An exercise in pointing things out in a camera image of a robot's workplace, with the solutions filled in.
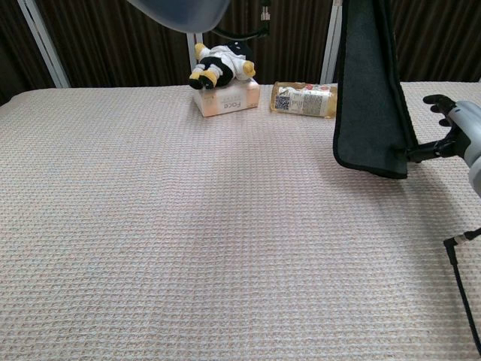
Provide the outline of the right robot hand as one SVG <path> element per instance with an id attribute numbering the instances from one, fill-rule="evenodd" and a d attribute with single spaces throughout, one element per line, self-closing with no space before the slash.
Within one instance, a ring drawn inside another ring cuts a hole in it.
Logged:
<path id="1" fill-rule="evenodd" d="M 457 156 L 469 168 L 468 179 L 476 194 L 480 194 L 480 106 L 470 101 L 453 101 L 441 94 L 429 95 L 423 102 L 431 111 L 443 115 L 441 126 L 450 130 L 444 138 L 419 144 L 406 150 L 408 162 Z"/>

